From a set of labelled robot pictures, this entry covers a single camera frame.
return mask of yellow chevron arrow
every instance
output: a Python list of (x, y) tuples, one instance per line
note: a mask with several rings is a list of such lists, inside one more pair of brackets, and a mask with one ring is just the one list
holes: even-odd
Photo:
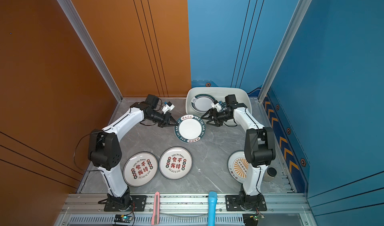
[(297, 166), (294, 162), (289, 161), (289, 172), (290, 173), (292, 173), (292, 166), (294, 166), (295, 168), (297, 168), (297, 170), (299, 170), (299, 166)]
[(274, 113), (275, 111), (273, 111), (272, 109), (268, 109), (268, 118), (270, 118), (271, 112)]
[(285, 138), (280, 137), (280, 148), (281, 148), (281, 141), (288, 143), (287, 140), (286, 140)]
[(271, 102), (265, 102), (265, 110), (266, 110), (266, 105), (267, 105), (267, 104), (271, 104)]
[(279, 122), (279, 121), (277, 120), (277, 118), (272, 117), (272, 123), (271, 123), (271, 126), (272, 126), (272, 127), (273, 127), (273, 121)]
[(293, 153), (290, 150), (288, 150), (287, 148), (284, 148), (284, 159), (285, 160), (287, 160), (287, 153), (289, 153), (290, 155), (293, 156)]

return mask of white plate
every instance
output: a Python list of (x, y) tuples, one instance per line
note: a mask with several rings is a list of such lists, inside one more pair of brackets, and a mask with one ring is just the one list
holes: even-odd
[(157, 160), (151, 153), (138, 153), (124, 166), (124, 180), (132, 187), (149, 183), (157, 173)]
[(192, 168), (192, 156), (184, 148), (174, 147), (163, 153), (159, 164), (164, 177), (172, 180), (181, 179)]
[(232, 153), (228, 159), (228, 170), (234, 179), (243, 183), (247, 177), (248, 162), (245, 159), (244, 151)]
[(177, 120), (175, 134), (185, 143), (199, 141), (205, 133), (204, 121), (196, 115), (187, 114)]
[(215, 98), (209, 94), (199, 94), (191, 99), (191, 106), (197, 113), (206, 113), (214, 101)]

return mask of pink utility knife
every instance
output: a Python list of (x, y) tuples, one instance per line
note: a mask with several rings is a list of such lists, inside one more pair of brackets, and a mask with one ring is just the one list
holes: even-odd
[(156, 192), (155, 193), (155, 199), (153, 202), (153, 215), (152, 215), (152, 220), (151, 224), (159, 224), (159, 219), (160, 219), (160, 193)]

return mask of black mounting plate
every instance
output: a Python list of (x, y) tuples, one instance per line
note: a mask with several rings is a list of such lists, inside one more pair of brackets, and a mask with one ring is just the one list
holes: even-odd
[[(135, 203), (135, 212), (143, 212), (146, 202), (147, 202), (147, 196), (146, 195), (131, 195), (132, 203)], [(114, 203), (113, 201), (107, 200), (104, 211), (105, 212), (117, 212), (117, 211), (131, 211), (132, 207), (123, 209), (121, 208), (121, 205)]]
[[(251, 210), (242, 209), (242, 207), (236, 203), (236, 202), (240, 201), (239, 195), (226, 195), (225, 201), (226, 201), (226, 205), (227, 205), (227, 211), (246, 211), (246, 212), (247, 211), (256, 211), (256, 207), (252, 208)], [(265, 203), (264, 196), (262, 196), (262, 195), (260, 196), (257, 210), (258, 211), (266, 211), (266, 203)]]

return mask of robotic arm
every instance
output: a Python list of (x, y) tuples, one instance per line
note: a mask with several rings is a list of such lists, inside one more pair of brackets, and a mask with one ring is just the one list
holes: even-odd
[(148, 119), (159, 127), (174, 127), (176, 120), (171, 116), (175, 106), (168, 102), (161, 111), (156, 110), (159, 98), (148, 95), (141, 103), (134, 103), (119, 119), (104, 127), (93, 130), (89, 138), (88, 159), (92, 161), (103, 175), (108, 194), (105, 211), (125, 211), (131, 204), (129, 188), (125, 183), (120, 169), (121, 149), (120, 140), (131, 128)]
[(259, 123), (249, 113), (245, 104), (236, 101), (233, 94), (225, 97), (225, 104), (217, 101), (212, 103), (212, 109), (202, 118), (208, 120), (207, 124), (216, 127), (233, 119), (246, 132), (244, 154), (252, 168), (248, 169), (247, 178), (241, 186), (236, 202), (233, 203), (239, 204), (244, 210), (259, 207), (259, 202), (263, 200), (260, 187), (264, 173), (276, 157), (273, 129)]

